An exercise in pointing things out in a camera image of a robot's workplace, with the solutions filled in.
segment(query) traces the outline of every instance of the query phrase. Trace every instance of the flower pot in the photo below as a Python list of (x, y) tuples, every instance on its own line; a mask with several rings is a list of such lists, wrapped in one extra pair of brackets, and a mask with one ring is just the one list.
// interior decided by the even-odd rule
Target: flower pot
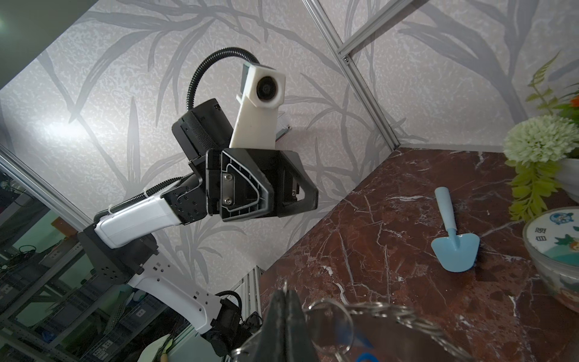
[(579, 203), (579, 159), (566, 158), (559, 161), (561, 169), (555, 176), (570, 198)]

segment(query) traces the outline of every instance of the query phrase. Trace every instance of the green leaves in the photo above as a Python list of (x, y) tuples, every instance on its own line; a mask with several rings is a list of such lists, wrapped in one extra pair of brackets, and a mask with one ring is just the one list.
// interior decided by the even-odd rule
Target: green leaves
[(553, 107), (555, 107), (556, 105), (559, 104), (559, 99), (557, 97), (551, 97), (551, 99), (547, 100), (547, 98), (553, 94), (553, 90), (550, 87), (547, 87), (547, 89), (544, 92), (541, 92), (541, 91), (539, 91), (537, 86), (539, 84), (543, 83), (543, 81), (545, 80), (545, 73), (547, 72), (547, 69), (549, 69), (549, 66), (551, 64), (553, 64), (555, 59), (557, 59), (557, 57), (559, 56), (559, 53), (557, 53), (553, 57), (553, 59), (551, 59), (550, 61), (543, 64), (543, 66), (541, 68), (539, 68), (539, 70), (536, 71), (535, 74), (533, 74), (533, 79), (531, 80), (531, 82), (528, 85), (529, 85), (529, 87), (533, 88), (533, 90), (535, 92), (531, 93), (525, 99), (525, 102), (532, 102), (534, 100), (540, 100), (541, 103), (539, 103), (539, 105), (537, 106), (537, 109), (539, 109), (539, 110), (544, 109), (550, 115), (553, 115), (552, 109), (553, 109)]
[[(577, 86), (577, 85), (579, 85), (579, 83), (573, 83), (572, 85), (566, 86), (565, 88), (571, 88), (571, 87)], [(579, 95), (579, 89), (577, 89), (577, 90), (574, 91), (574, 92), (565, 94), (563, 97), (561, 97), (561, 99), (566, 98), (566, 97), (569, 97), (569, 96), (577, 96), (577, 95)]]
[(573, 107), (570, 104), (558, 104), (553, 109), (560, 109), (559, 116), (569, 118), (575, 124), (579, 125), (579, 107)]
[(545, 73), (547, 72), (547, 69), (549, 69), (549, 66), (551, 66), (551, 64), (553, 64), (555, 59), (557, 59), (559, 53), (560, 52), (558, 52), (550, 61), (543, 64), (543, 66), (539, 68), (538, 71), (535, 72), (535, 74), (533, 74), (533, 79), (529, 83), (529, 87), (536, 87), (545, 80)]
[(510, 182), (512, 195), (515, 199), (509, 206), (511, 219), (528, 221), (542, 213), (543, 210), (547, 210), (543, 198), (547, 198), (557, 191), (558, 185), (554, 176), (559, 170), (559, 164), (554, 161), (526, 164), (513, 160), (508, 160), (505, 163), (515, 167), (517, 173)]

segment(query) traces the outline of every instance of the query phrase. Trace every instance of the camera lens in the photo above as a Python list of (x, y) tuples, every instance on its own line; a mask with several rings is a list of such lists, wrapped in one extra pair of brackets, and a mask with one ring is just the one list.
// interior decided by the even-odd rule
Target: camera lens
[(257, 82), (257, 97), (262, 101), (269, 101), (276, 96), (276, 81), (270, 76), (264, 76)]

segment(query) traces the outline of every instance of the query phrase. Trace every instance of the cartoon character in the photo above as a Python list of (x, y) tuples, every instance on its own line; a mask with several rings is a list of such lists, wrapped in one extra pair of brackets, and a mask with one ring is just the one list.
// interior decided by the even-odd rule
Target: cartoon character
[(565, 237), (556, 237), (556, 239), (558, 241), (555, 244), (568, 245), (571, 251), (579, 253), (579, 237), (571, 237), (571, 235), (565, 234)]
[(557, 225), (561, 225), (561, 224), (565, 224), (567, 222), (572, 222), (573, 219), (571, 218), (571, 216), (573, 216), (573, 213), (555, 213), (552, 214), (549, 219), (556, 223)]

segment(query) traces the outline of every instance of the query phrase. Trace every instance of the black bracket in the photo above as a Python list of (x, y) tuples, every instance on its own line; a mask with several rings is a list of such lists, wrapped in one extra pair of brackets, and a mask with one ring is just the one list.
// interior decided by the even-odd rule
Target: black bracket
[(211, 149), (206, 159), (207, 212), (223, 221), (288, 216), (318, 205), (318, 190), (296, 152)]
[(171, 128), (187, 159), (203, 157), (208, 149), (229, 145), (233, 128), (215, 98), (187, 111)]
[(177, 185), (161, 195), (184, 225), (201, 220), (207, 215), (201, 176), (205, 173), (205, 157), (191, 161), (189, 165), (193, 173), (183, 177)]
[(104, 276), (111, 284), (125, 284), (135, 274), (141, 274), (141, 267), (151, 255), (158, 254), (157, 241), (151, 234), (139, 237), (130, 243), (111, 249), (94, 231), (92, 224), (78, 233), (78, 240), (89, 256), (97, 274)]

